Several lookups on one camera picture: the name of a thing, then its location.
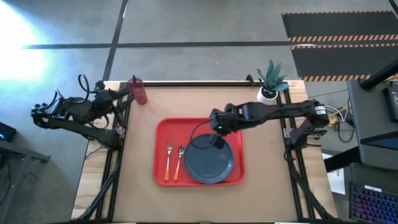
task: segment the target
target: keyboard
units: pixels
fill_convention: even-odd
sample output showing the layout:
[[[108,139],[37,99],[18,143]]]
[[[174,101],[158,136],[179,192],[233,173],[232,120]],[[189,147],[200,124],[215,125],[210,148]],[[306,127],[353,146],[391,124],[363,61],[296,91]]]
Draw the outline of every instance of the keyboard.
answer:
[[[398,223],[398,194],[350,185],[349,217],[368,223]]]

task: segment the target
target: gray concrete floor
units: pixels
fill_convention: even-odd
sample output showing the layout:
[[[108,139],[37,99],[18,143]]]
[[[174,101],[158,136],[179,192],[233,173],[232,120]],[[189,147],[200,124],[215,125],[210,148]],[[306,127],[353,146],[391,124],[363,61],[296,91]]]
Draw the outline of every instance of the gray concrete floor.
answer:
[[[23,44],[111,43],[122,0],[0,1],[0,121],[15,127],[15,143],[51,154],[48,164],[34,164],[36,184],[25,180],[15,197],[9,223],[69,220],[87,141],[64,130],[36,127],[30,116],[35,103],[50,101],[54,89],[65,96],[83,95],[77,75],[94,83],[102,79],[109,49],[18,50]],[[282,12],[390,10],[387,0],[131,0],[119,39],[126,42],[287,40]],[[240,80],[266,69],[273,59],[282,73],[297,79],[288,47],[213,47],[118,49],[110,80],[136,74],[145,80]],[[307,83],[309,96],[346,89],[345,82]],[[317,97],[345,106],[347,91]],[[345,151],[333,130],[323,149]],[[348,217],[346,197],[335,197],[339,216]]]

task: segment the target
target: fork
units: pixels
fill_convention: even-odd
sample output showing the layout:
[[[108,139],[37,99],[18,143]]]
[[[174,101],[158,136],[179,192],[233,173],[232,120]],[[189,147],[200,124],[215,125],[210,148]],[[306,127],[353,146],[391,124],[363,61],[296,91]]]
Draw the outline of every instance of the fork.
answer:
[[[183,146],[180,146],[178,149],[178,163],[177,163],[177,168],[174,173],[174,180],[178,179],[178,170],[180,169],[180,160],[181,160],[182,155],[184,154],[184,150],[185,150],[185,148]]]
[[[166,173],[164,174],[164,180],[169,180],[169,163],[170,163],[170,153],[172,152],[173,145],[172,142],[169,141],[167,143],[167,166],[166,166]]]

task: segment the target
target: white pot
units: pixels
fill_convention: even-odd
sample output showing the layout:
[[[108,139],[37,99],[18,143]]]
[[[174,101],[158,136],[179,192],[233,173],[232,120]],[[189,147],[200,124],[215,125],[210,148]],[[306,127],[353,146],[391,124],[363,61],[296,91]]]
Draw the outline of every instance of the white pot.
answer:
[[[262,87],[260,88],[259,92],[257,93],[257,101],[261,102],[261,103],[270,103],[271,101],[273,101],[274,99],[276,99],[278,97],[279,92],[276,92],[275,96],[273,96],[272,98],[268,98],[268,96],[265,96],[262,92]]]

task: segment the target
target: black floor mat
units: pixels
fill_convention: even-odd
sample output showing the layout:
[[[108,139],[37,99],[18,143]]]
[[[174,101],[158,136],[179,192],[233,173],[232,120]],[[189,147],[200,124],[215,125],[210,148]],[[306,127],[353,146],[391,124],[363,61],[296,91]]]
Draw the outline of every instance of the black floor mat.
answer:
[[[282,14],[292,42],[398,40],[391,11],[304,12]]]
[[[298,77],[308,82],[368,78],[398,58],[398,44],[292,47]]]

